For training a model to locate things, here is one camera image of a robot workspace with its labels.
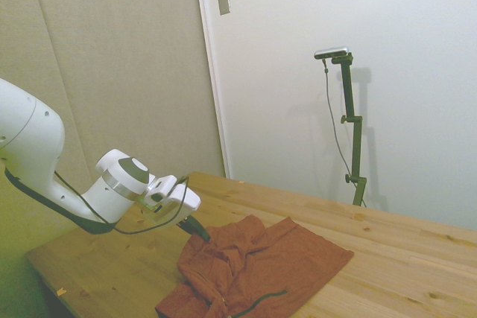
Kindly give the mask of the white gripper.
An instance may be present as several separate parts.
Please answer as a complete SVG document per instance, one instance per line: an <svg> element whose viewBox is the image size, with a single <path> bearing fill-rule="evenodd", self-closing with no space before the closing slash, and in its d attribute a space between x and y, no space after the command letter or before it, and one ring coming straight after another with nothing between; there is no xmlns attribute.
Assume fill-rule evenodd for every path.
<svg viewBox="0 0 477 318"><path fill-rule="evenodd" d="M201 199L185 184L178 184L162 204L162 220L177 223L188 234L197 234L204 241L210 240L205 227L191 215L200 207Z"/></svg>

